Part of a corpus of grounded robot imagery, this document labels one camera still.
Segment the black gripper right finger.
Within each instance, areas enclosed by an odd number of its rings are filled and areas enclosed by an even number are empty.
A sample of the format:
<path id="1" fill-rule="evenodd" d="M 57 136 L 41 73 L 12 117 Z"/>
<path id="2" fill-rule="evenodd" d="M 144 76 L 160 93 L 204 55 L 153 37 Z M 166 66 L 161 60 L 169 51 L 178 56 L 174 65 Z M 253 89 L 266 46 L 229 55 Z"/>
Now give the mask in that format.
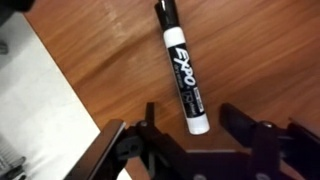
<path id="1" fill-rule="evenodd" d="M 270 121 L 255 121 L 230 103 L 220 106 L 219 121 L 251 149 L 247 170 L 251 180 L 290 180 L 280 169 L 282 161 L 306 180 L 320 180 L 320 138 L 298 122 L 279 128 Z"/>

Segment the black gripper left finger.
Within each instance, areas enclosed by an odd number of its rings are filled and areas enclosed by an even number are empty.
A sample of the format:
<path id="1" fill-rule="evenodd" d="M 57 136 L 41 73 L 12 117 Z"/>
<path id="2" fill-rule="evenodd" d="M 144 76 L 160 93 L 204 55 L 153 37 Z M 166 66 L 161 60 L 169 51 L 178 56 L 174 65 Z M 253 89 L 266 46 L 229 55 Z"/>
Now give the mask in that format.
<path id="1" fill-rule="evenodd" d="M 125 130 L 115 146 L 118 161 L 138 157 L 150 180 L 187 180 L 186 152 L 155 126 L 155 104 L 148 102 L 143 120 Z"/>

